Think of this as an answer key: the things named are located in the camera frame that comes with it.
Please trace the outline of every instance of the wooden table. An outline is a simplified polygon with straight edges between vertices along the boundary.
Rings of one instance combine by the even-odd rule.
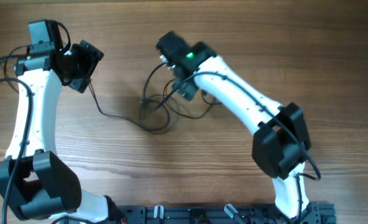
[[[105,53],[93,85],[105,111],[137,116],[142,87],[160,63],[158,39],[175,30],[203,40],[251,85],[304,109],[320,182],[306,180],[311,201],[334,203],[339,223],[368,223],[368,3],[318,1],[145,1],[0,5],[0,56],[30,44],[27,23],[55,19],[72,41]],[[13,75],[11,62],[8,72]],[[155,74],[161,93],[173,74]],[[200,95],[191,114],[207,105]],[[17,94],[0,85],[0,161],[12,138]],[[162,114],[148,120],[163,122]],[[225,107],[180,119],[153,136],[101,116],[90,92],[64,88],[55,140],[84,189],[118,205],[273,203],[272,182],[252,160],[252,137]],[[2,197],[0,196],[0,220]],[[9,223],[20,223],[9,212]],[[50,223],[29,221],[26,223]]]

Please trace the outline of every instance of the black plastic cap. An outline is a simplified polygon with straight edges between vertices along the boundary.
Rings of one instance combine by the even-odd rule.
[[[311,147],[303,110],[290,103],[281,109],[276,118],[281,121],[296,137],[306,150]],[[299,163],[305,162],[301,149],[282,128],[275,130],[276,123],[271,119],[260,126],[253,138],[252,157],[256,164],[268,176],[286,179],[289,172]]]
[[[104,57],[104,53],[87,41],[82,40],[80,44],[72,45],[71,56],[78,63],[78,70],[73,72],[73,76],[79,78],[73,79],[69,86],[80,93],[84,93],[90,84],[90,77],[98,62]]]
[[[185,56],[190,51],[190,46],[181,37],[170,31],[159,39],[157,49],[165,56],[168,65],[172,66],[177,58]]]
[[[15,162],[15,159],[0,162],[0,194],[3,197]],[[24,180],[31,171],[39,179]],[[81,203],[79,179],[50,151],[39,151],[20,160],[11,195],[9,207],[19,220],[43,220],[56,213],[73,213]]]

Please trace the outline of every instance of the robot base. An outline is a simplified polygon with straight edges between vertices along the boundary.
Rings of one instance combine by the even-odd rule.
[[[126,224],[297,224],[288,220],[274,204],[236,207],[234,218],[224,207],[145,207],[117,206],[126,218]],[[302,224],[335,224],[334,205],[310,203],[302,213]],[[60,224],[79,224],[63,220]]]

